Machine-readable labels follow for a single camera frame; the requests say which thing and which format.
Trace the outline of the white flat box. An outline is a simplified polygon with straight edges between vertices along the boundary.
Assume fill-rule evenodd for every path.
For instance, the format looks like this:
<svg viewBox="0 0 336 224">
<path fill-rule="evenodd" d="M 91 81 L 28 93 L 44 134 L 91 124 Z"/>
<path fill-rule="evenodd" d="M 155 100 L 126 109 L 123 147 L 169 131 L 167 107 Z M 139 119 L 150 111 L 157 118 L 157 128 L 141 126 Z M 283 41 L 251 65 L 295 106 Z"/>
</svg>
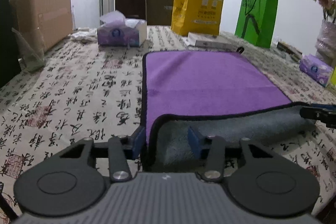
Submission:
<svg viewBox="0 0 336 224">
<path fill-rule="evenodd" d="M 199 48 L 232 48 L 234 45 L 222 36 L 213 36 L 208 34 L 197 34 L 189 32 L 186 38 L 186 44 L 192 47 Z"/>
</svg>

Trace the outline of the purple tissue pack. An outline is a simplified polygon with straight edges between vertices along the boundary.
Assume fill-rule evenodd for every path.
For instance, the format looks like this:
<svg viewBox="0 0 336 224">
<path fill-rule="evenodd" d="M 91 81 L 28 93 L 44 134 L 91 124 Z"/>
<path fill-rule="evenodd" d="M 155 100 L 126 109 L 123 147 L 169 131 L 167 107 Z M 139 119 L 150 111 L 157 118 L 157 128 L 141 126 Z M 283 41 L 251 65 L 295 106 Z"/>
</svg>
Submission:
<svg viewBox="0 0 336 224">
<path fill-rule="evenodd" d="M 97 41 L 101 46 L 140 47 L 147 39 L 146 20 L 126 18 L 116 10 L 101 16 L 100 21 Z"/>
<path fill-rule="evenodd" d="M 334 71 L 331 66 L 311 54 L 302 56 L 299 69 L 323 87 L 328 85 Z"/>
</svg>

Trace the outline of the green paper bag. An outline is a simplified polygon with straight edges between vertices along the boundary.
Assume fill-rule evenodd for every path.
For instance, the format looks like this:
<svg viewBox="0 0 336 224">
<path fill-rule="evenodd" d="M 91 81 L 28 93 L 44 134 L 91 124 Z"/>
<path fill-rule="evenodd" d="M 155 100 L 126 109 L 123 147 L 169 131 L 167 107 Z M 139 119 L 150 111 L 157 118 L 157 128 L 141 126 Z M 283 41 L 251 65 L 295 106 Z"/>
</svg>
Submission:
<svg viewBox="0 0 336 224">
<path fill-rule="evenodd" d="M 278 0 L 241 0 L 235 35 L 256 47 L 269 48 L 277 8 Z"/>
</svg>

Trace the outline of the brown cardboard box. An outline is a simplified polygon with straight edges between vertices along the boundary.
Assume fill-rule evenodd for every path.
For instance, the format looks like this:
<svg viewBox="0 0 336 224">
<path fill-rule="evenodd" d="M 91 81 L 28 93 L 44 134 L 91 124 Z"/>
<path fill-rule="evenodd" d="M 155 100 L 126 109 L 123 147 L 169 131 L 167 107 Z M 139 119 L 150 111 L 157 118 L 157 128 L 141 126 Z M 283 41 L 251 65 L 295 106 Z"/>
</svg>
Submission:
<svg viewBox="0 0 336 224">
<path fill-rule="evenodd" d="M 145 0 L 148 26 L 171 26 L 174 0 Z"/>
</svg>

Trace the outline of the crumpled white tissue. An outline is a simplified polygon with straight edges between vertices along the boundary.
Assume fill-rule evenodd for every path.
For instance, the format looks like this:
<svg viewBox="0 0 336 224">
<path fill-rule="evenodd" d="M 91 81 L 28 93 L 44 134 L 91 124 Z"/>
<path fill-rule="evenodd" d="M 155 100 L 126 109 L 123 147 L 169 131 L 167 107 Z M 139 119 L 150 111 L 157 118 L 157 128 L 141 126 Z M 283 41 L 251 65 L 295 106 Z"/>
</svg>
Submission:
<svg viewBox="0 0 336 224">
<path fill-rule="evenodd" d="M 71 40 L 81 43 L 91 43 L 97 41 L 96 28 L 78 28 L 73 34 L 70 35 Z"/>
</svg>

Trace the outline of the purple tissue pack left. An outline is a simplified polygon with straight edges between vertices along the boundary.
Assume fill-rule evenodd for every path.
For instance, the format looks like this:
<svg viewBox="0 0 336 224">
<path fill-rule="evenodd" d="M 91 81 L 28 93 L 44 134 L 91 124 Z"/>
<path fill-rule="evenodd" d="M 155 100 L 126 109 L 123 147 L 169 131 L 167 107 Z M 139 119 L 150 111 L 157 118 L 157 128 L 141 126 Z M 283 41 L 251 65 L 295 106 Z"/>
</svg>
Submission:
<svg viewBox="0 0 336 224">
<path fill-rule="evenodd" d="M 147 39 L 146 20 L 126 18 L 116 10 L 101 16 L 100 21 L 97 41 L 101 46 L 140 47 Z"/>
</svg>

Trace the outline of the patterned flower vase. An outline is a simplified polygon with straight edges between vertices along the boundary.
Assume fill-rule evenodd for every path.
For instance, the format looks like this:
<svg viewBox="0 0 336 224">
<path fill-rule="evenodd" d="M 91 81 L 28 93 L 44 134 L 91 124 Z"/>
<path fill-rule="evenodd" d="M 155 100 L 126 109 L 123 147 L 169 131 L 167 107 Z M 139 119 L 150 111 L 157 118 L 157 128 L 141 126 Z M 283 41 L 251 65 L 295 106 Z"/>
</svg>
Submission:
<svg viewBox="0 0 336 224">
<path fill-rule="evenodd" d="M 323 20 L 315 44 L 316 56 L 332 68 L 335 68 L 335 42 L 335 24 Z"/>
</svg>

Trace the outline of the yellow green snack bag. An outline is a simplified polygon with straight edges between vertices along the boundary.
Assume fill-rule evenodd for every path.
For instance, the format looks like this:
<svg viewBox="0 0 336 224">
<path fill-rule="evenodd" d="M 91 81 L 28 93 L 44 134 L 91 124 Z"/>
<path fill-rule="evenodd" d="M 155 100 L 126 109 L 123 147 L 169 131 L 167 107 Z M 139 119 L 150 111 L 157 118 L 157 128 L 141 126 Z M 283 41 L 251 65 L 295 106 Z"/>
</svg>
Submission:
<svg viewBox="0 0 336 224">
<path fill-rule="evenodd" d="M 334 71 L 333 75 L 330 78 L 330 84 L 336 87 L 336 71 Z"/>
</svg>

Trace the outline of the purple and grey towel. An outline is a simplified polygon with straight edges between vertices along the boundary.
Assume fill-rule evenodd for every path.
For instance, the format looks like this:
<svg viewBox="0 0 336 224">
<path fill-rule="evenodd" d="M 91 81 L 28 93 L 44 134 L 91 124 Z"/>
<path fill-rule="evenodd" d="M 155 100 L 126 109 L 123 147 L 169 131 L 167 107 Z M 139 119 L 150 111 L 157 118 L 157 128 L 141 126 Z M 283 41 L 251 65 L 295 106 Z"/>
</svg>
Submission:
<svg viewBox="0 0 336 224">
<path fill-rule="evenodd" d="M 189 128 L 229 142 L 250 138 L 266 145 L 315 128 L 300 116 L 302 103 L 291 102 L 240 53 L 151 52 L 142 69 L 144 170 L 184 172 L 196 166 Z"/>
</svg>

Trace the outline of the small dark red boxes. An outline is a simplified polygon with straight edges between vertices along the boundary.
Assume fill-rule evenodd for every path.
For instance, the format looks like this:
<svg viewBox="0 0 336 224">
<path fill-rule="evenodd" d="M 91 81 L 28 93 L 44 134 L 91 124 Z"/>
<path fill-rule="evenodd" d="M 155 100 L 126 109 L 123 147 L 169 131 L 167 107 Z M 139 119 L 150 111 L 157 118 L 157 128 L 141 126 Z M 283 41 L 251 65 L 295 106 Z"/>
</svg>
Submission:
<svg viewBox="0 0 336 224">
<path fill-rule="evenodd" d="M 286 42 L 279 41 L 276 48 L 284 53 L 286 53 L 295 62 L 300 62 L 302 58 L 302 52 L 300 52 L 295 47 L 287 44 Z"/>
</svg>

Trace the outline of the calligraphy print tablecloth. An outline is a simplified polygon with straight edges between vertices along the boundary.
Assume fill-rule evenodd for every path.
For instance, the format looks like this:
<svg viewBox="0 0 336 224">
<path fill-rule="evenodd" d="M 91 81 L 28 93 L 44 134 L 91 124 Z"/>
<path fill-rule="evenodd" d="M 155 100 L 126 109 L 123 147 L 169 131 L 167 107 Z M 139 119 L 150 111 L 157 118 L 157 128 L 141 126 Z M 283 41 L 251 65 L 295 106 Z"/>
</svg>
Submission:
<svg viewBox="0 0 336 224">
<path fill-rule="evenodd" d="M 140 48 L 99 50 L 96 31 L 73 34 L 46 54 L 46 66 L 21 72 L 1 88 L 1 193 L 20 215 L 13 194 L 25 170 L 82 138 L 107 141 L 130 135 L 140 122 L 142 56 L 149 51 L 186 50 L 186 39 L 169 27 L 148 27 Z M 335 105 L 335 93 L 322 87 L 276 51 L 257 48 L 227 32 L 230 44 L 291 99 Z M 316 123 L 314 131 L 273 145 L 279 154 L 309 170 L 321 190 L 313 214 L 335 197 L 335 129 Z"/>
</svg>

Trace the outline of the clear plastic bag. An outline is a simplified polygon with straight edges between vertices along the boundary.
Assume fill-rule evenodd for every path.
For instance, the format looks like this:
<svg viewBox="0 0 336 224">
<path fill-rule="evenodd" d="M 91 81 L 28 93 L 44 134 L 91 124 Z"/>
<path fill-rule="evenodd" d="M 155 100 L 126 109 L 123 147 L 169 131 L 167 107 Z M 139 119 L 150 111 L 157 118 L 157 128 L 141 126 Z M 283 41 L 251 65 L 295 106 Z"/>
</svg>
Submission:
<svg viewBox="0 0 336 224">
<path fill-rule="evenodd" d="M 41 30 L 36 28 L 29 32 L 11 29 L 19 48 L 19 56 L 28 72 L 34 72 L 45 66 L 44 40 Z"/>
</svg>

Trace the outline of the beige suitcase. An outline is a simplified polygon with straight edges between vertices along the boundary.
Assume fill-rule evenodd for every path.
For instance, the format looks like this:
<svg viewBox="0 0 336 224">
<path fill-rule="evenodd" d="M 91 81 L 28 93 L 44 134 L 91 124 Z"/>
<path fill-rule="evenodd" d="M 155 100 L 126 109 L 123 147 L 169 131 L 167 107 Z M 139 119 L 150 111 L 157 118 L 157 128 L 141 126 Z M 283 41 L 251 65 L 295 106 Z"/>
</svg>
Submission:
<svg viewBox="0 0 336 224">
<path fill-rule="evenodd" d="M 46 52 L 73 31 L 71 0 L 9 0 L 13 27 L 37 51 Z"/>
</svg>

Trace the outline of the purple tissue pack right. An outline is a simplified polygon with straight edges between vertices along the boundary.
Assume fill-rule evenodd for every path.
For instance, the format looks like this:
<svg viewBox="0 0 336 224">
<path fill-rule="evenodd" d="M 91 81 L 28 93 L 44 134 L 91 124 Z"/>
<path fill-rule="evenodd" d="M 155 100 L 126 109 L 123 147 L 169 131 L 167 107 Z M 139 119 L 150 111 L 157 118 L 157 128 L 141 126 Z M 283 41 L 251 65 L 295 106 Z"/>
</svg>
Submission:
<svg viewBox="0 0 336 224">
<path fill-rule="evenodd" d="M 331 66 L 311 54 L 302 56 L 299 69 L 323 87 L 328 85 L 334 71 Z"/>
</svg>

